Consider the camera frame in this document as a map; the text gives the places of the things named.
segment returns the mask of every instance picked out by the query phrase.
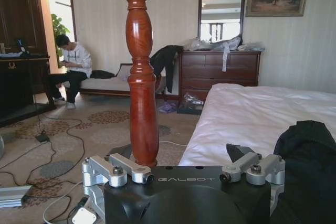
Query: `wooden cabinet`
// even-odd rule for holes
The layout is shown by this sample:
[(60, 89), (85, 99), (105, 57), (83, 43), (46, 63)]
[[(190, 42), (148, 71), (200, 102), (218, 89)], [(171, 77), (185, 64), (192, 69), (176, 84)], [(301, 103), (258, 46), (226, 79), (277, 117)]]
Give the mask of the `wooden cabinet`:
[[(48, 86), (49, 58), (0, 58), (0, 127), (55, 108)], [(42, 83), (49, 103), (34, 103), (33, 93)]]
[(205, 101), (216, 83), (235, 83), (257, 86), (260, 52), (233, 51), (227, 57), (226, 71), (222, 71), (222, 51), (185, 51), (180, 58), (180, 101), (185, 93)]

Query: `white bedsheet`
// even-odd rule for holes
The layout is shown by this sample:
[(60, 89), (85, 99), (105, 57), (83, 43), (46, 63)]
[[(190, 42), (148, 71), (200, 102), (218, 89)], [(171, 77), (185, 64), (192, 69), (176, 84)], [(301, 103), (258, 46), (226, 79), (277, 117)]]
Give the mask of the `white bedsheet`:
[(230, 162), (227, 143), (249, 146), (266, 156), (289, 126), (305, 120), (323, 122), (336, 139), (336, 94), (213, 85), (179, 165)]

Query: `man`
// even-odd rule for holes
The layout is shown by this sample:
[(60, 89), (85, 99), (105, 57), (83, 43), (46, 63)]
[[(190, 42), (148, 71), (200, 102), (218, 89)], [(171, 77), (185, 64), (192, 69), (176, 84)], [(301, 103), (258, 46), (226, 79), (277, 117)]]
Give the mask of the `man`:
[(61, 64), (68, 68), (68, 72), (49, 75), (51, 95), (55, 102), (64, 101), (65, 99), (61, 96), (56, 85), (69, 81), (70, 88), (67, 93), (66, 107), (67, 109), (75, 109), (75, 97), (79, 91), (80, 83), (89, 78), (92, 72), (91, 56), (82, 45), (77, 42), (70, 42), (64, 34), (57, 36), (56, 44), (62, 49), (64, 61)]

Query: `white hoodie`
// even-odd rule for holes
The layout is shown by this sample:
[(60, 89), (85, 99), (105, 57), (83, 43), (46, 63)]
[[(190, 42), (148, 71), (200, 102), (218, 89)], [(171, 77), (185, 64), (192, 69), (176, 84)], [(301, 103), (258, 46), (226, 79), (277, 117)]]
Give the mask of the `white hoodie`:
[(83, 68), (68, 68), (72, 71), (83, 72), (86, 74), (88, 78), (90, 78), (92, 72), (92, 62), (91, 55), (86, 49), (78, 42), (76, 43), (76, 47), (72, 51), (62, 49), (62, 53), (65, 61), (69, 61), (75, 64), (81, 64)]

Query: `sneaker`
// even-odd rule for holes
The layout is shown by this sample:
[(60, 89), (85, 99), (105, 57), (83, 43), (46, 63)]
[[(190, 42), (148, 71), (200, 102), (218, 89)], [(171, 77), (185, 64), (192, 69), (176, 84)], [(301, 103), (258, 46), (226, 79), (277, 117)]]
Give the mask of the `sneaker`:
[(54, 98), (54, 104), (64, 104), (65, 99), (64, 97)]
[(68, 110), (73, 110), (76, 108), (76, 105), (74, 103), (71, 103), (71, 102), (67, 102), (67, 109)]

